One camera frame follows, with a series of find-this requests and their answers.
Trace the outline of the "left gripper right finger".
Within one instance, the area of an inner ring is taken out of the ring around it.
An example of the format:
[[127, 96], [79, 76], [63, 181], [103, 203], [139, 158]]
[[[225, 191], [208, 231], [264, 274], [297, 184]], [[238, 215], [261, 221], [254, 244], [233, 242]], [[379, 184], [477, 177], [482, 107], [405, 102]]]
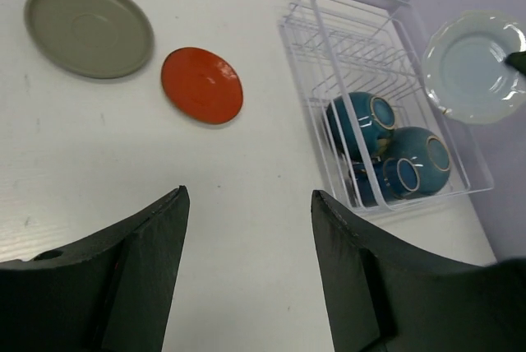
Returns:
[[311, 223], [335, 350], [524, 350], [524, 259], [476, 266], [441, 257], [320, 190]]

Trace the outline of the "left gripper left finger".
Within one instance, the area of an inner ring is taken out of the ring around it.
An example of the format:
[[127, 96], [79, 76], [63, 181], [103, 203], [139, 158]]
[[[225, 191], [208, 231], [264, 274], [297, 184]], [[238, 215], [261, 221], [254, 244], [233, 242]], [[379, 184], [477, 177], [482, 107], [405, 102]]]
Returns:
[[189, 210], [181, 186], [83, 239], [3, 262], [2, 350], [162, 350]]

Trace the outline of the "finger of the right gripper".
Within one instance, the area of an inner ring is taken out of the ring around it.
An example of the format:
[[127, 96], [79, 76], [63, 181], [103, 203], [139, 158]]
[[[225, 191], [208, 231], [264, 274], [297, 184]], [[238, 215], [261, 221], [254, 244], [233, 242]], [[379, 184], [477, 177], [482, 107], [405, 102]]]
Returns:
[[513, 68], [522, 76], [526, 76], [526, 52], [510, 53], [504, 61], [505, 65]]

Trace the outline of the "light blue scalloped plate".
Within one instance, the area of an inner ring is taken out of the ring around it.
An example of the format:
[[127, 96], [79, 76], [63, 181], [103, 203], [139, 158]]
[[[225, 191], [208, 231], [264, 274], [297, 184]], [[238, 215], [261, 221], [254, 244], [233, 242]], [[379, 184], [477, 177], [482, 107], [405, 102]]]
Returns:
[[505, 63], [524, 50], [523, 22], [498, 11], [463, 12], [430, 38], [422, 56], [427, 97], [461, 123], [496, 123], [525, 104], [525, 76]]

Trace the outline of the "dark blue mug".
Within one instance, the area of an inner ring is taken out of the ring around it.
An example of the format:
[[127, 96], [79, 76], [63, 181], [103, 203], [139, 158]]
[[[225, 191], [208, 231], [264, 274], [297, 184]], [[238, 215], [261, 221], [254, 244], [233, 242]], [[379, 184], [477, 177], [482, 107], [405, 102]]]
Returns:
[[[406, 158], [388, 158], [373, 164], [381, 194], [386, 202], [406, 199], [420, 188], [420, 176], [413, 163]], [[364, 206], [376, 206], [364, 164], [353, 165], [358, 191]]]

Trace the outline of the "blue ceramic bowl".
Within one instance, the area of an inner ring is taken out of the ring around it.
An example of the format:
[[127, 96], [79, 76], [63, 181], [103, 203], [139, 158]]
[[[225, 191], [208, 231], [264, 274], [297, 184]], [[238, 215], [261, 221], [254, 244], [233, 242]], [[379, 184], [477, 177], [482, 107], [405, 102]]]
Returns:
[[406, 158], [418, 171], [420, 185], [408, 197], [420, 198], [437, 194], [448, 182], [451, 170], [450, 152], [433, 132], [422, 127], [397, 128], [382, 160]]

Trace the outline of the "beige interior dark bowl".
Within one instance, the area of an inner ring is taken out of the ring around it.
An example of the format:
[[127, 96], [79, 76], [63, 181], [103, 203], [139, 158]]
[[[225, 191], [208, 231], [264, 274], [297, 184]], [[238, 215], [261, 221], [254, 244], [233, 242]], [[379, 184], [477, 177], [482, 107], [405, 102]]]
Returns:
[[[355, 91], [348, 96], [353, 104], [369, 156], [380, 157], [396, 129], [394, 110], [386, 100], [371, 93]], [[343, 97], [335, 98], [333, 103], [327, 106], [325, 114], [336, 149], [342, 154], [348, 151], [351, 160], [361, 162], [362, 155]]]

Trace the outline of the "orange saucer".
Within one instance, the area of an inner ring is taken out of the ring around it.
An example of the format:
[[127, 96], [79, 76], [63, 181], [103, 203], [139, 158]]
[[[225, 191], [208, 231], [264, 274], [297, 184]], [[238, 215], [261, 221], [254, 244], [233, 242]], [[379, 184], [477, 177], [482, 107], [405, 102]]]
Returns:
[[242, 109], [242, 83], [233, 67], [205, 49], [185, 47], [164, 60], [160, 81], [168, 100], [198, 122], [228, 123]]

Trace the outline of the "grey round plate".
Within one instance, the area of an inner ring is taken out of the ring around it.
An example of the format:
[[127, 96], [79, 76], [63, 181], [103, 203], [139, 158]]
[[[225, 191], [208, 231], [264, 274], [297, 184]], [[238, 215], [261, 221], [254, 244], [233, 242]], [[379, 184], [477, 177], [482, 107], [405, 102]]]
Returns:
[[26, 0], [24, 23], [50, 62], [87, 78], [131, 75], [155, 47], [150, 21], [133, 0]]

